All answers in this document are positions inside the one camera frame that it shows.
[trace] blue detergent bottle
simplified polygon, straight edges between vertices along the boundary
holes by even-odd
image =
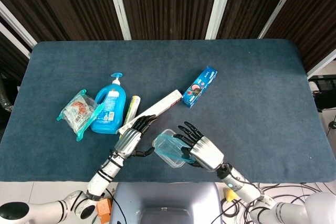
[[[112,84],[104,87],[97,94],[95,101],[97,103],[104,102],[104,109],[97,116],[96,120],[91,124],[94,132],[102,134],[116,134],[117,130],[122,126],[123,110],[126,101],[124,89],[120,86],[119,78],[122,73],[111,74],[116,79]]]

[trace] bottle label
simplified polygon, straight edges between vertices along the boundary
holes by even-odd
[[[105,101],[105,106],[102,112],[97,116],[96,121],[98,123],[112,123],[114,120],[114,107],[117,103],[117,99],[119,97],[119,92],[116,90],[111,90]]]

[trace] table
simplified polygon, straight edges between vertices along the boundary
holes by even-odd
[[[146,132],[148,149],[164,129],[193,123],[252,182],[326,182],[335,158],[319,121],[295,44],[279,39],[53,41],[35,46],[0,143],[0,180],[89,181],[118,136],[88,130],[81,142],[56,117],[81,89],[95,97],[122,72],[127,94],[144,111],[175,89],[184,92],[207,65],[216,79],[189,109],[182,102]],[[155,153],[132,157],[123,182],[213,182],[215,173],[172,169]]]

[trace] plastic bag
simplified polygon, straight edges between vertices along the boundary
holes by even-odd
[[[83,89],[62,109],[56,120],[65,119],[77,135],[77,142],[79,142],[83,138],[84,131],[103,108],[103,103],[98,105],[94,99],[86,95],[86,90]]]

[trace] floor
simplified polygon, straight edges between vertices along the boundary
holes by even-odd
[[[317,74],[336,74],[336,61],[332,61],[324,69]],[[328,123],[333,120],[336,115],[336,110],[329,110],[320,113],[320,118],[324,126],[324,130],[328,132]],[[336,130],[331,130],[328,134],[328,140],[336,155]],[[220,197],[223,198],[226,186],[223,183],[216,183]],[[87,183],[85,182],[0,182],[0,205],[10,201],[23,201],[31,204],[42,204],[54,200],[60,200],[75,190],[86,191]],[[110,190],[113,190],[117,183],[111,183]],[[270,184],[260,184],[260,187],[270,186]],[[309,186],[320,191],[333,191],[336,194],[336,180],[330,183],[309,183],[309,184],[280,184],[283,187],[276,187],[267,190],[267,194],[272,197],[277,197],[276,201],[291,202],[295,196],[302,196],[304,201],[307,195],[313,193]],[[300,200],[296,201],[297,204],[303,204]],[[223,209],[227,209],[230,203],[224,203]],[[230,209],[227,213],[231,213],[234,208]],[[243,207],[237,217],[227,218],[223,217],[226,224],[244,223]],[[84,224],[92,223],[96,213],[85,221],[79,220],[75,215],[70,215],[63,223],[68,224]]]

